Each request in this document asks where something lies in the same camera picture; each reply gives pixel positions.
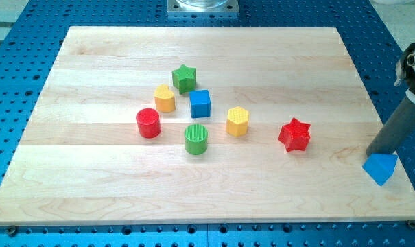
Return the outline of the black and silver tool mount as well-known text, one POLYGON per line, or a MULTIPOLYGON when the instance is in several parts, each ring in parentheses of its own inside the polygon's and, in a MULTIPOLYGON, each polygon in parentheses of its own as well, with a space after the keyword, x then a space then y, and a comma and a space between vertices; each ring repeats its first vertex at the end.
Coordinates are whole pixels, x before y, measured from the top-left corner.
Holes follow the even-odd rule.
POLYGON ((411 43, 403 52, 395 66, 395 86, 405 82, 408 86, 405 94, 415 104, 415 43, 411 43))

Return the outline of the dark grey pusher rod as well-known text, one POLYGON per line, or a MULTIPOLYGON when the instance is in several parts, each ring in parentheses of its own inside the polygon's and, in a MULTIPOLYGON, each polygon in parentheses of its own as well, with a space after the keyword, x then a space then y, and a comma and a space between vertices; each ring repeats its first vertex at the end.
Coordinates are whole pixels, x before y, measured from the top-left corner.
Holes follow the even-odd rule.
POLYGON ((366 148, 366 155, 393 154, 414 129, 415 95, 406 95, 366 148))

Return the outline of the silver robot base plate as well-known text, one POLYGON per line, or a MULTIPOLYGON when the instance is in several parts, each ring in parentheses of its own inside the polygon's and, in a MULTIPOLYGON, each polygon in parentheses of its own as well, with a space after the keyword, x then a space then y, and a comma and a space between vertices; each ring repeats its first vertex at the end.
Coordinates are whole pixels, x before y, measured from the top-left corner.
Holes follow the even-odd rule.
POLYGON ((168 0, 167 13, 183 14, 237 14, 238 0, 168 0))

